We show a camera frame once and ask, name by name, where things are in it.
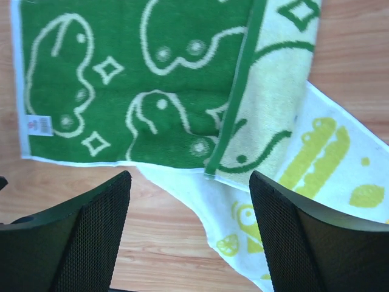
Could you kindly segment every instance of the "wooden surface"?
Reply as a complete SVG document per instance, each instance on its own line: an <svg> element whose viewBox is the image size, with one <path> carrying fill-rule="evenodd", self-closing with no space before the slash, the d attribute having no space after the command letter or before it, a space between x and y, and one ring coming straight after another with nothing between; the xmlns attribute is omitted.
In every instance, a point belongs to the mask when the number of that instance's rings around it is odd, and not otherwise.
<svg viewBox="0 0 389 292"><path fill-rule="evenodd" d="M324 0L310 80L389 141L387 0ZM58 204L121 171L19 158L8 2L0 0L0 221ZM196 215L136 169L112 286L136 291L258 291L206 241Z"/></svg>

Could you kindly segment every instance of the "white towel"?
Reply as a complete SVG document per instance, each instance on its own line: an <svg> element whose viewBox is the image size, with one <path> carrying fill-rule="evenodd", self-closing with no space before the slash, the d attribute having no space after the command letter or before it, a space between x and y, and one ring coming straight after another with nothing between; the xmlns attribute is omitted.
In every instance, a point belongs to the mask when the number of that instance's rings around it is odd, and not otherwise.
<svg viewBox="0 0 389 292"><path fill-rule="evenodd" d="M389 146L313 85L307 89L275 180L333 209L389 223ZM197 214L210 247L232 268L273 291L247 186L169 168L139 170Z"/></svg>

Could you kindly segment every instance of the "folded towel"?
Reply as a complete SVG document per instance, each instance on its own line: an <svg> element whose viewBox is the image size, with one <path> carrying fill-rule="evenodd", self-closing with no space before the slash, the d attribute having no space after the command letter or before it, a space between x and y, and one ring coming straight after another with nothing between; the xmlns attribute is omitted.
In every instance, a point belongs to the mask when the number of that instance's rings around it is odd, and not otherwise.
<svg viewBox="0 0 389 292"><path fill-rule="evenodd" d="M319 0L13 0L23 158L273 177Z"/></svg>
<svg viewBox="0 0 389 292"><path fill-rule="evenodd" d="M335 210L389 223L389 146L317 88L307 88L275 180ZM273 291L248 188L200 174L139 170L197 214L208 244L227 263L262 291Z"/></svg>

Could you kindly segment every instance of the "green towel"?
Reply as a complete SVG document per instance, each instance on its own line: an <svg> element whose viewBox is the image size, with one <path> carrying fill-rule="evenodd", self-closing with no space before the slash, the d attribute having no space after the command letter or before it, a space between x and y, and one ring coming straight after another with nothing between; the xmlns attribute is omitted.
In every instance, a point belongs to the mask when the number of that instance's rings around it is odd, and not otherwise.
<svg viewBox="0 0 389 292"><path fill-rule="evenodd" d="M15 1L23 157L237 185L278 170L319 0Z"/></svg>

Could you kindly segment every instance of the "white label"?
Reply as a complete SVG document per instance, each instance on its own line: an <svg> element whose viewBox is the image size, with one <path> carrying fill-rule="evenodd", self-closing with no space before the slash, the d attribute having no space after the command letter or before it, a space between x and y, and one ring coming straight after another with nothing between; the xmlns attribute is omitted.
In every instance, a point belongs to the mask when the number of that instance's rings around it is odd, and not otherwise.
<svg viewBox="0 0 389 292"><path fill-rule="evenodd" d="M28 114L27 131L30 136L54 136L51 117Z"/></svg>

